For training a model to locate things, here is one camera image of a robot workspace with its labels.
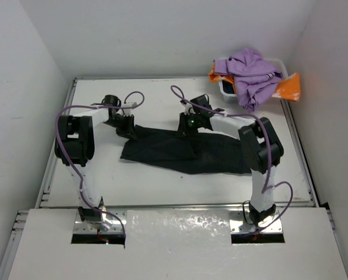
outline orange fabric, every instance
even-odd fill
[[[287,99],[290,101],[299,101],[301,97],[300,74],[294,73],[287,79],[282,80],[272,97]]]
[[[233,77],[227,76],[227,75],[216,75],[214,63],[211,68],[211,71],[209,72],[209,80],[212,83],[217,83],[220,80],[224,80],[228,83],[231,83],[233,85],[234,92],[236,92]],[[299,101],[300,96],[301,96],[300,74],[298,73],[294,73],[291,76],[289,76],[287,79],[282,80],[277,85],[275,93],[272,95],[272,97],[275,97],[275,98],[282,98],[282,99],[287,99],[287,100],[291,100],[295,102]]]

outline purple towel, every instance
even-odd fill
[[[215,60],[215,74],[234,77],[238,103],[248,112],[255,111],[275,92],[283,75],[259,51],[246,48],[229,59]]]

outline white plastic basket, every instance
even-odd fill
[[[286,71],[286,67],[284,62],[277,58],[265,58],[265,61],[273,63],[283,74],[283,78],[286,79],[288,77],[288,72]],[[225,93],[223,90],[222,80],[218,81],[220,93],[223,95],[223,100],[226,103],[237,103],[237,95],[234,93]]]

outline purple cable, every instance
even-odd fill
[[[259,124],[259,126],[261,127],[261,130],[263,132],[263,136],[265,138],[266,148],[267,148],[267,176],[266,176],[265,184],[264,184],[263,189],[262,189],[262,193],[264,194],[270,188],[278,187],[278,186],[280,186],[282,184],[287,184],[289,186],[289,188],[290,188],[291,195],[290,195],[290,198],[289,198],[289,201],[288,201],[286,207],[281,211],[281,213],[279,214],[279,216],[277,216],[277,218],[275,220],[273,220],[269,225],[267,225],[265,227],[260,227],[257,230],[255,230],[254,232],[246,233],[246,234],[243,234],[242,236],[246,237],[246,236],[249,236],[249,235],[254,235],[256,233],[259,233],[260,231],[268,228],[270,225],[272,225],[278,219],[280,219],[281,216],[286,212],[286,210],[290,206],[290,204],[291,204],[291,202],[293,200],[294,191],[293,191],[293,187],[291,186],[291,184],[289,182],[287,182],[287,181],[282,181],[282,182],[277,183],[276,185],[268,186],[269,176],[271,174],[271,167],[272,167],[272,156],[271,156],[271,146],[270,146],[270,142],[269,142],[269,139],[268,139],[268,134],[267,134],[266,128],[263,125],[262,121],[257,116],[255,116],[253,114],[230,114],[230,115],[228,115],[228,114],[224,114],[222,112],[218,112],[218,111],[214,111],[214,110],[208,109],[206,107],[197,105],[197,104],[195,104],[193,102],[190,102],[189,100],[185,99],[184,93],[183,93],[183,91],[181,90],[180,87],[178,87],[176,85],[172,85],[170,87],[170,89],[173,92],[173,94],[175,94],[181,100],[183,100],[184,102],[186,102],[186,103],[188,103],[188,104],[190,104],[190,105],[192,105],[194,107],[200,108],[201,110],[205,110],[205,111],[208,111],[208,112],[213,113],[213,114],[222,115],[224,117],[253,117],[255,119],[255,121],[257,121],[257,123]],[[175,91],[176,89],[179,90],[179,92],[181,93],[181,96]]]
[[[129,95],[127,95],[127,97],[125,98],[125,101],[124,103],[126,103],[126,100],[129,96],[135,94],[135,93],[139,93],[142,97],[143,97],[143,100],[137,104],[136,106],[131,106],[131,107],[124,107],[123,109],[135,109],[139,106],[141,106],[144,101],[145,101],[145,96],[142,92],[131,92]],[[92,109],[92,110],[98,110],[98,109],[122,109],[122,107],[116,107],[116,106],[98,106],[98,107],[91,107],[91,106],[84,106],[84,105],[70,105],[70,106],[67,106],[67,107],[64,107],[60,112],[58,112],[58,114],[56,115],[56,119],[55,119],[55,133],[56,133],[56,140],[58,142],[58,145],[59,145],[59,148],[61,149],[61,152],[64,154],[64,157],[65,159],[67,160],[67,162],[69,163],[69,165],[74,169],[75,173],[79,176],[80,178],[80,184],[79,184],[79,189],[81,190],[82,189],[82,186],[83,186],[83,176],[82,174],[80,173],[80,171],[78,170],[78,168],[76,168],[75,164],[73,163],[73,161],[71,160],[70,156],[68,155],[65,147],[64,147],[64,144],[62,143],[62,140],[61,140],[61,137],[59,135],[59,129],[58,129],[58,120],[60,118],[60,116],[62,115],[62,113],[64,113],[65,111],[69,110],[69,109],[72,109],[72,108],[82,108],[82,109]],[[124,239],[126,239],[126,231],[125,231],[125,227],[122,223],[122,221],[120,220],[120,218],[116,215],[114,215],[113,213],[110,213],[108,211],[103,211],[103,210],[100,210],[96,207],[93,207],[85,198],[85,196],[83,195],[83,191],[80,191],[80,197],[81,199],[83,200],[83,202],[92,210],[94,210],[95,212],[98,212],[98,213],[101,213],[101,214],[107,214],[107,215],[110,215],[112,216],[113,218],[115,218],[117,221],[119,221],[121,223],[121,226],[122,226],[122,231],[123,231],[123,236],[124,236]]]

